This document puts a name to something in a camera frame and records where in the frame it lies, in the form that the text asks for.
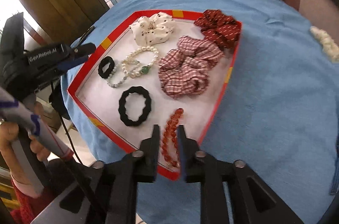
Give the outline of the person's left hand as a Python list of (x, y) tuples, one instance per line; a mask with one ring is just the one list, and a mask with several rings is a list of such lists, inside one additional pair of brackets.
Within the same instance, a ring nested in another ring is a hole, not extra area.
[[(23, 124), (24, 123), (22, 121), (20, 121), (19, 125), (10, 121), (5, 121), (1, 124), (1, 155), (9, 167), (12, 177), (19, 183), (31, 185), (32, 182), (25, 174), (25, 171), (19, 163), (11, 145), (12, 142), (17, 139), (19, 127)], [(29, 138), (31, 140), (31, 151), (36, 155), (36, 158), (40, 162), (46, 161), (51, 152), (32, 134), (32, 125), (25, 125), (24, 128), (28, 131), (26, 135), (30, 133)]]

